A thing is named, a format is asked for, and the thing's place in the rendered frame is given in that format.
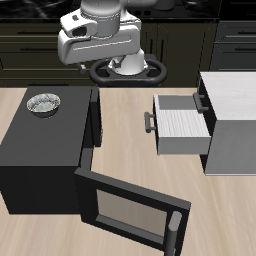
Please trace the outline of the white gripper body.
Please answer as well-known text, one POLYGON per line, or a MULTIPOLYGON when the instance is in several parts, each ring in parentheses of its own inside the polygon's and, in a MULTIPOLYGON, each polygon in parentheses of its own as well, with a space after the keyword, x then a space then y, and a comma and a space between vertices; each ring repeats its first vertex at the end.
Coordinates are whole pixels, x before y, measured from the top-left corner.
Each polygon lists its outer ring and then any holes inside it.
POLYGON ((61 30, 58 36, 58 56, 64 65, 137 53, 140 30, 135 25, 121 26, 108 39, 73 37, 61 30))

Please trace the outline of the grey patterned bowl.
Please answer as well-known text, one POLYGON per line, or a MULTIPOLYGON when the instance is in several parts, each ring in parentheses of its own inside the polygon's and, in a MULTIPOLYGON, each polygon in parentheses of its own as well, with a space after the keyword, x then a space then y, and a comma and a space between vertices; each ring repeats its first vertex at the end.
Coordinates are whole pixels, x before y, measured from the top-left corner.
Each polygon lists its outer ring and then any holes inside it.
POLYGON ((61 99, 52 93, 43 93, 33 96, 26 103, 27 109, 38 118, 50 118, 59 109, 61 99))

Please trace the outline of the white cabinet drawer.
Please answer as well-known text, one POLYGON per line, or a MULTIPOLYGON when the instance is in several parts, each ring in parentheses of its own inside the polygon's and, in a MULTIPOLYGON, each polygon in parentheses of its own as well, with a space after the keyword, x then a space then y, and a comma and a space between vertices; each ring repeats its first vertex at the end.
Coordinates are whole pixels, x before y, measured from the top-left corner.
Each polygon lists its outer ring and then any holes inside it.
POLYGON ((144 120, 145 131, 155 132, 158 155, 208 153, 211 135, 193 94, 153 95, 153 113, 145 112, 144 120))

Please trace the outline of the white cabinet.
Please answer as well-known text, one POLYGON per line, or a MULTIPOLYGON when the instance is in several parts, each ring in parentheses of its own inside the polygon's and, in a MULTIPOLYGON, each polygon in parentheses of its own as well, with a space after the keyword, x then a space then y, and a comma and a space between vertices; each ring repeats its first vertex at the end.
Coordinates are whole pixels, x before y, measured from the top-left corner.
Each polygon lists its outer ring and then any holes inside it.
POLYGON ((212 136, 206 175, 256 175, 256 72, 201 72, 198 94, 212 136))

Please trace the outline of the dark kitchen cupboards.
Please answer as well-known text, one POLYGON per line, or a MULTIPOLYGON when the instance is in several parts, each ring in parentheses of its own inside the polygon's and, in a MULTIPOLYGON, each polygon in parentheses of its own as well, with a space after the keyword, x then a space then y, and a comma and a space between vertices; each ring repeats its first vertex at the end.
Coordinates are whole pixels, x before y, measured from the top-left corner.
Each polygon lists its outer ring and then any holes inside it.
MULTIPOLYGON (((168 71, 164 87, 195 87, 210 67, 217 22, 209 19, 144 20, 141 48, 168 71)), ((58 58, 60 25, 0 23, 0 87, 84 85, 92 81, 58 58)))

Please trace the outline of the black microwave oven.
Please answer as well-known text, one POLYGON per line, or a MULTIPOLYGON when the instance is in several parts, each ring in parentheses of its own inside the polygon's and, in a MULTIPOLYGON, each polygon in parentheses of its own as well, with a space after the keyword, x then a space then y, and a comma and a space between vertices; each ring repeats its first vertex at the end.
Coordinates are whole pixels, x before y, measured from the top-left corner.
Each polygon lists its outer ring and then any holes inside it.
POLYGON ((93 149, 101 139, 96 86, 29 87, 0 144, 0 193, 8 212, 79 214, 85 223, 159 249, 164 256, 180 256, 191 203, 93 172, 93 149), (58 111, 45 119, 26 106, 43 93, 61 99, 58 111), (161 210, 164 233, 102 214, 99 191, 161 210))

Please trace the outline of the flat black base plate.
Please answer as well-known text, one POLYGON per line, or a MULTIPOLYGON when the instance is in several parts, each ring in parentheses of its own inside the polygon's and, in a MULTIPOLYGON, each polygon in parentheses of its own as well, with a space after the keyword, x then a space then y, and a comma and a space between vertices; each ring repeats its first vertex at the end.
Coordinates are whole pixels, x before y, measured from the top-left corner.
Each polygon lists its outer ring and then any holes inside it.
POLYGON ((154 54, 145 54, 145 61, 148 67, 141 73, 121 75, 108 67, 108 59, 103 59, 91 66, 89 76, 99 87, 158 87, 165 81, 167 69, 154 54))

